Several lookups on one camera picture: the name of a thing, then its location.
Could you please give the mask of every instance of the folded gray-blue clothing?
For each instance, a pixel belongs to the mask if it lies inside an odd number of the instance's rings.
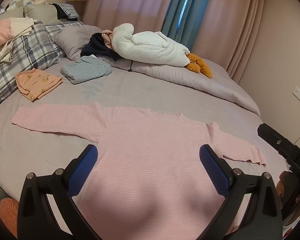
[[[109,75],[112,72],[110,64],[93,56],[83,56],[72,64],[61,67],[61,73],[72,84],[78,84],[87,80]]]

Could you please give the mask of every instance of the bed sheet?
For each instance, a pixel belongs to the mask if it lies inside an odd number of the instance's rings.
[[[69,59],[64,58],[45,71],[62,76],[60,68],[69,62]],[[275,184],[279,180],[279,174],[287,169],[284,159],[258,137],[257,128],[262,121],[256,114],[192,88],[118,68],[112,70],[108,76],[77,85],[63,78],[59,87],[34,102],[16,91],[0,105],[0,186],[10,196],[20,199],[23,183],[29,172],[35,172],[37,176],[52,174],[57,168],[65,168],[88,144],[93,144],[72,135],[40,133],[11,124],[12,117],[20,106],[39,104],[81,105],[98,101],[103,106],[150,108],[167,114],[181,112],[189,119],[218,123],[222,131],[259,147],[267,162],[267,167],[263,167],[226,160],[232,168],[240,168],[246,174],[253,175],[269,171]],[[80,194],[74,198],[77,205],[80,198]],[[246,196],[238,214],[239,220],[248,200]],[[68,231],[55,203],[51,201],[51,204],[61,228]]]

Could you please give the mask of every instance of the blue curtain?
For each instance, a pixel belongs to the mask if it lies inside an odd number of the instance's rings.
[[[171,0],[161,32],[192,49],[209,0]]]

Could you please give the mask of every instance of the pink shirt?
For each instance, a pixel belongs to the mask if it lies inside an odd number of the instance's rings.
[[[219,157],[265,164],[257,147],[183,114],[39,105],[20,107],[12,123],[98,143],[79,209],[104,240],[196,239],[224,201],[199,159],[203,144]]]

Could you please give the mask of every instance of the metal screw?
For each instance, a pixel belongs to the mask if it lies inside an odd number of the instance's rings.
[[[34,177],[34,174],[32,172],[30,172],[28,175],[27,175],[27,179],[32,179]]]
[[[235,169],[233,169],[233,173],[235,175],[240,175],[240,174],[242,174],[242,171],[240,169],[238,169],[238,168],[235,168]]]
[[[271,178],[271,175],[269,172],[264,172],[263,176],[265,176],[267,179]]]
[[[56,175],[61,175],[63,173],[63,169],[57,169],[56,171],[55,171],[55,174]]]

